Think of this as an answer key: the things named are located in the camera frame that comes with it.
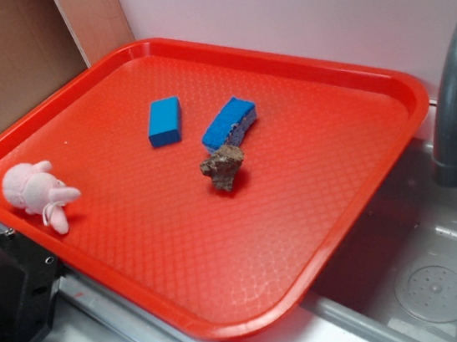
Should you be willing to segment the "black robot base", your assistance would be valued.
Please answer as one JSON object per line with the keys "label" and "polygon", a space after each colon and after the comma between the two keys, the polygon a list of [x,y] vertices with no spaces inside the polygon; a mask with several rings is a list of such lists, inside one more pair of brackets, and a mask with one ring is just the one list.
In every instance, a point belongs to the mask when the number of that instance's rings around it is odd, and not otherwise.
{"label": "black robot base", "polygon": [[53,327],[58,257],[15,231],[0,234],[0,342],[40,342]]}

